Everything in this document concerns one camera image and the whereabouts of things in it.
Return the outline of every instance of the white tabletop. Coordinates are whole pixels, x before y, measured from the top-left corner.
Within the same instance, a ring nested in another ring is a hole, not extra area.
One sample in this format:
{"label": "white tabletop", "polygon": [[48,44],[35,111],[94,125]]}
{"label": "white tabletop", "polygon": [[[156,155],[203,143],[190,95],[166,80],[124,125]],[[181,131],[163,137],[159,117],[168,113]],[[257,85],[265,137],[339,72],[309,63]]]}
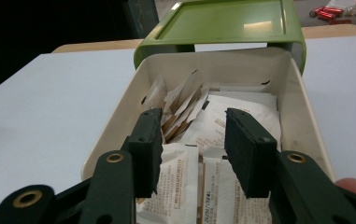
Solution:
{"label": "white tabletop", "polygon": [[[356,177],[356,37],[307,40],[304,81],[337,179]],[[80,170],[135,69],[133,49],[40,55],[0,85],[0,202]]]}

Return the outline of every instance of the green lid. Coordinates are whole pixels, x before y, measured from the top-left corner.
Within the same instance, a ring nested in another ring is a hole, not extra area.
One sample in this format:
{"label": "green lid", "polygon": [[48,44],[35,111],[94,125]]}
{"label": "green lid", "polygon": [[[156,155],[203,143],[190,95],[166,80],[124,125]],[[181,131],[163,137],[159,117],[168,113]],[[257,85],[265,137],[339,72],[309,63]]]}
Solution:
{"label": "green lid", "polygon": [[195,44],[221,43],[282,47],[304,70],[306,43],[292,0],[177,3],[137,47],[135,67],[152,54],[193,52]]}

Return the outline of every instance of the green plastic lid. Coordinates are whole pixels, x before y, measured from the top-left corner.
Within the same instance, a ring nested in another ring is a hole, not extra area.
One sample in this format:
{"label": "green plastic lid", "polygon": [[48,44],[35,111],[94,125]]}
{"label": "green plastic lid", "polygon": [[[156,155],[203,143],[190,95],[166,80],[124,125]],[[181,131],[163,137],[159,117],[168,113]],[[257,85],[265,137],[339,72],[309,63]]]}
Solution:
{"label": "green plastic lid", "polygon": [[152,54],[193,52],[196,44],[221,43],[281,47],[304,70],[306,42],[292,0],[177,3],[136,48],[135,68]]}

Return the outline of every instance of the plastic storage box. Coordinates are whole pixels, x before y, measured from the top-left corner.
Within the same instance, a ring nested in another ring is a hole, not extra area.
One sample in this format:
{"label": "plastic storage box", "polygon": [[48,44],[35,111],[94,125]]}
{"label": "plastic storage box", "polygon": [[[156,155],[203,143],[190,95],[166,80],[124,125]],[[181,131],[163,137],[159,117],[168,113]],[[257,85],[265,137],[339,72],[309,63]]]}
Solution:
{"label": "plastic storage box", "polygon": [[[267,43],[266,48],[191,52],[196,44]],[[261,85],[278,98],[282,150],[312,157],[334,181],[301,79],[306,47],[291,0],[197,1],[177,4],[135,52],[135,76],[82,169],[92,176],[99,156],[119,150],[144,111],[141,102],[163,75],[168,91],[194,70],[198,83]]]}

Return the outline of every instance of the red object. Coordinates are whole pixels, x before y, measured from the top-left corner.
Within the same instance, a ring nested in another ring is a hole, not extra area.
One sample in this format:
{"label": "red object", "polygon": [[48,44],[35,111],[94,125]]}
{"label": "red object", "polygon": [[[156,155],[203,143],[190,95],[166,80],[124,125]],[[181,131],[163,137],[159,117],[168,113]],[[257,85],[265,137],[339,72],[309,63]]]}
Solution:
{"label": "red object", "polygon": [[324,11],[320,11],[318,13],[318,19],[324,20],[324,21],[332,21],[335,19],[335,14],[330,14]]}
{"label": "red object", "polygon": [[309,12],[309,17],[317,17],[318,13],[322,11],[325,7],[318,7]]}
{"label": "red object", "polygon": [[343,9],[333,8],[333,7],[324,7],[322,11],[330,13],[330,14],[334,14],[337,17],[341,17],[344,13]]}
{"label": "red object", "polygon": [[337,25],[337,24],[352,24],[352,21],[351,20],[329,21],[329,25]]}

